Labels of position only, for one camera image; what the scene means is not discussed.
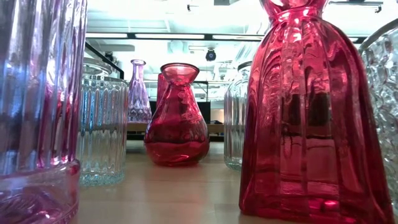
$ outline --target glass bottle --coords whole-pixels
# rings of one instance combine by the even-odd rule
[[[99,60],[85,58],[84,68],[88,67],[82,79],[76,152],[81,164],[80,184],[115,184],[124,178],[127,82],[105,75],[111,73],[111,67]]]
[[[368,73],[387,182],[398,216],[398,19],[370,35],[359,52]]]
[[[86,0],[0,1],[0,223],[69,223]]]
[[[149,98],[144,83],[145,61],[140,59],[131,60],[132,78],[129,87],[129,117],[128,122],[149,123],[152,117]]]
[[[224,162],[233,170],[242,168],[250,66],[251,62],[238,66],[238,75],[224,97]]]
[[[366,74],[326,0],[262,0],[239,206],[312,223],[394,223]]]
[[[209,151],[207,125],[191,88],[199,68],[168,63],[160,69],[169,85],[144,136],[147,154],[162,166],[194,165]]]
[[[163,97],[164,91],[167,89],[169,83],[164,78],[163,74],[159,73],[157,76],[157,96],[156,96],[156,108],[159,106],[160,100]]]

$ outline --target security camera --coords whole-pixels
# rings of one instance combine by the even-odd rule
[[[216,52],[214,51],[214,49],[208,49],[207,50],[206,60],[208,62],[212,62],[212,61],[216,60]]]

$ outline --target table surface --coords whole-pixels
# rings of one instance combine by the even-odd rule
[[[143,151],[142,141],[130,142]],[[127,153],[123,182],[81,189],[74,224],[291,223],[240,214],[240,173],[223,161],[223,143],[194,167],[156,166],[143,153]]]

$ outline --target pink glass vase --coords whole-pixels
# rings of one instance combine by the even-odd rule
[[[150,111],[147,88],[144,83],[145,61],[134,59],[132,63],[132,77],[129,86],[129,115],[128,122],[148,123],[152,117]]]
[[[157,96],[156,96],[156,108],[159,106],[160,100],[163,97],[164,92],[167,89],[167,85],[169,83],[167,80],[164,78],[163,74],[159,74],[157,76]]]
[[[209,150],[207,125],[190,85],[199,68],[169,63],[161,71],[169,85],[144,137],[148,156],[162,166],[194,165]]]
[[[393,223],[366,76],[326,0],[262,0],[272,27],[251,68],[239,206],[312,223]]]
[[[0,1],[0,223],[69,223],[86,0]]]

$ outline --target wooden shelf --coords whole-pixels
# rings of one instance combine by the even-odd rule
[[[146,131],[147,129],[146,123],[128,123],[127,131]],[[223,133],[224,125],[223,124],[207,124],[207,130],[209,133]]]

